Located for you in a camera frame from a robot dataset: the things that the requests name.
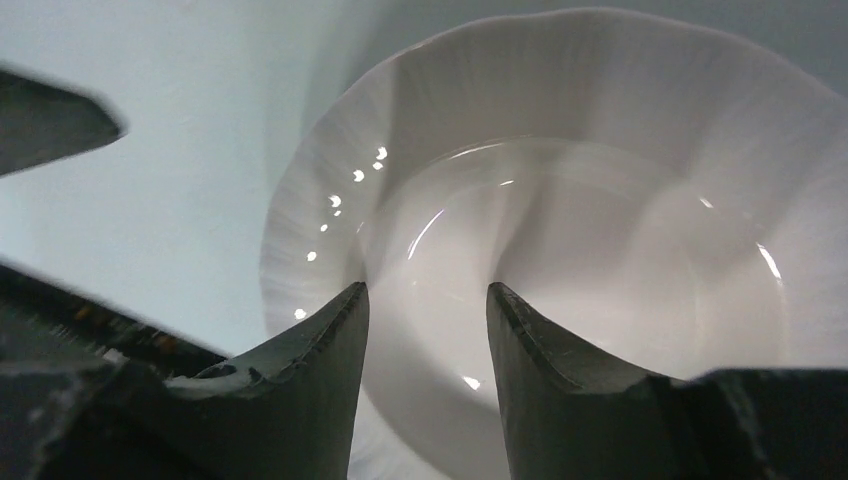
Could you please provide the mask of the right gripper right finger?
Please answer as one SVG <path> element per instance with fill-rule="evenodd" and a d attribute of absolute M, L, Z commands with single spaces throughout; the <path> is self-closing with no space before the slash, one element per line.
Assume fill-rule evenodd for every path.
<path fill-rule="evenodd" d="M 505 284 L 486 319 L 514 479 L 843 479 L 847 374 L 720 369 L 676 380 L 544 317 Z"/>

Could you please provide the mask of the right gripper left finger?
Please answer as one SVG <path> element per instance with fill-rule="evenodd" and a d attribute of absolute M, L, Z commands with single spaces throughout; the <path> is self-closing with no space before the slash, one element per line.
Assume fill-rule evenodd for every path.
<path fill-rule="evenodd" d="M 194 377 L 135 360 L 1 360 L 5 479 L 344 479 L 364 283 Z"/>

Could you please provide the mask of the white scalloped plate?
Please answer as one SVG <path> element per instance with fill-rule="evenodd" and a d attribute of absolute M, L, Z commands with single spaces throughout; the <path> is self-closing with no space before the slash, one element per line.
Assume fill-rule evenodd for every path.
<path fill-rule="evenodd" d="M 610 8 L 476 21 L 306 133 L 260 262 L 270 333 L 366 283 L 351 479 L 505 479 L 501 282 L 643 368 L 847 364 L 847 101 L 746 39 Z"/>

